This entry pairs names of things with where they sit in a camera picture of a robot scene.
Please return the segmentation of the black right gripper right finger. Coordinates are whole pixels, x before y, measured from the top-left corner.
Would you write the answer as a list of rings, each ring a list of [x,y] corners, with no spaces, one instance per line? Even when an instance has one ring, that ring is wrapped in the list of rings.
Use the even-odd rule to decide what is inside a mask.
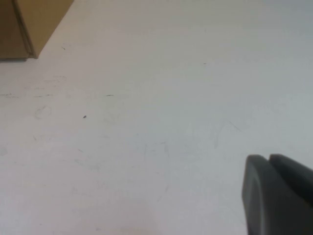
[[[312,188],[313,170],[281,154],[272,154],[269,162],[293,188]]]

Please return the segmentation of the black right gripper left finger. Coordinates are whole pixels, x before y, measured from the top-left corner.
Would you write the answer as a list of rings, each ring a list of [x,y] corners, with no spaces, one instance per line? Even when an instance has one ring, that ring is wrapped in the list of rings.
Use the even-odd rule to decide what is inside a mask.
[[[293,188],[269,159],[246,159],[242,200],[249,235],[311,235],[313,188]]]

